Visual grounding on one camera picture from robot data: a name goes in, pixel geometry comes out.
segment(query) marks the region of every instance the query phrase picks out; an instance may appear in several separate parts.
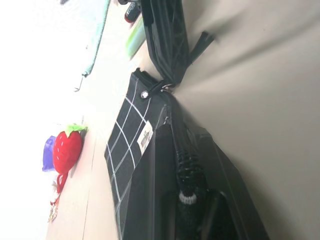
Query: black and white checkered fabric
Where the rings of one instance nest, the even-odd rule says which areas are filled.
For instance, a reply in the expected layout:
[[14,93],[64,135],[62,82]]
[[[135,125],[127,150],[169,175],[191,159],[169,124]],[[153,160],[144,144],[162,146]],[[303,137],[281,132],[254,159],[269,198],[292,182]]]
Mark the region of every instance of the black and white checkered fabric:
[[138,137],[148,121],[155,131],[165,123],[168,116],[167,105],[160,97],[141,98],[141,92],[146,89],[147,87],[132,74],[104,154],[112,188],[119,239],[122,239],[125,228],[131,178],[142,157],[137,142]]

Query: strawberry plush toy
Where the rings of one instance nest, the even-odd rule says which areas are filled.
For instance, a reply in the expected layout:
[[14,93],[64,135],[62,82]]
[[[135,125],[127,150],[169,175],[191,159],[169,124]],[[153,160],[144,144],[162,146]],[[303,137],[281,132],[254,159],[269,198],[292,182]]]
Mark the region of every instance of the strawberry plush toy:
[[59,175],[56,179],[57,197],[51,202],[52,208],[58,209],[60,193],[68,178],[68,172],[76,164],[81,154],[83,139],[79,131],[82,130],[87,130],[87,128],[76,124],[69,125],[55,139],[52,160],[53,166]]

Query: purple bag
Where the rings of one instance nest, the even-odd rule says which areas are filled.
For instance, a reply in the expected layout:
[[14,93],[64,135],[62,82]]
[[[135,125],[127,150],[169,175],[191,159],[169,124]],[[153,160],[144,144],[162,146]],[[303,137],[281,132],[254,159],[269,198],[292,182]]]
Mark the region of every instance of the purple bag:
[[54,163],[53,163],[53,148],[56,141],[55,136],[51,136],[48,138],[48,140],[45,142],[44,150],[43,150],[43,172],[50,172],[54,171]]

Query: red strawberry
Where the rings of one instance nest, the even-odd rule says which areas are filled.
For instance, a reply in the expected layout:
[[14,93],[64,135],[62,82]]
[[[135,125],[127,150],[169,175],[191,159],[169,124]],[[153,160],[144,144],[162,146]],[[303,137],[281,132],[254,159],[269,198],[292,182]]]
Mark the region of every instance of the red strawberry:
[[69,137],[60,132],[53,146],[53,165],[60,174],[67,174],[76,164],[82,150],[82,139],[78,131],[73,131]]

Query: beige wall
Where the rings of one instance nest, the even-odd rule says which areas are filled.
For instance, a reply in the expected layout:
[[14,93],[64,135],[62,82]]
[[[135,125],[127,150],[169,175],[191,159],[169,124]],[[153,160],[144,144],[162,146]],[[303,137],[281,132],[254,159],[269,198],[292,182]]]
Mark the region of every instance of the beige wall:
[[320,239],[320,2],[184,1],[215,41],[176,91],[230,156],[271,239]]

